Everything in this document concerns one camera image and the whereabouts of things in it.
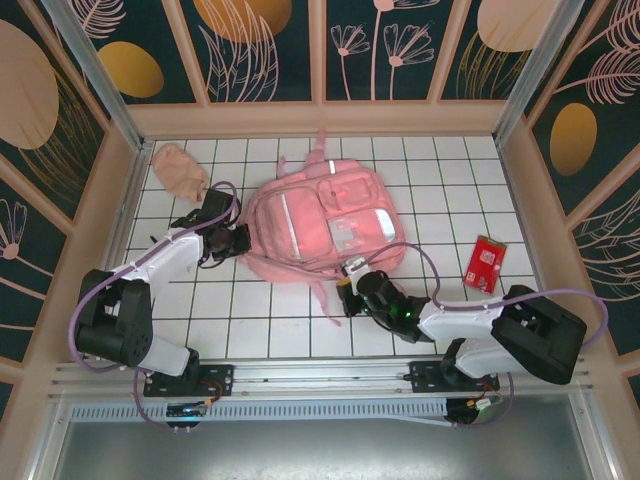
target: red card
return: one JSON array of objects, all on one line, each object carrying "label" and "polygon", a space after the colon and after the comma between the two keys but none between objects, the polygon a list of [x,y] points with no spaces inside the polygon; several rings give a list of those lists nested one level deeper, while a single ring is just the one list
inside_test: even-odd
[{"label": "red card", "polygon": [[493,293],[506,251],[504,243],[479,236],[464,276],[464,284],[485,293]]}]

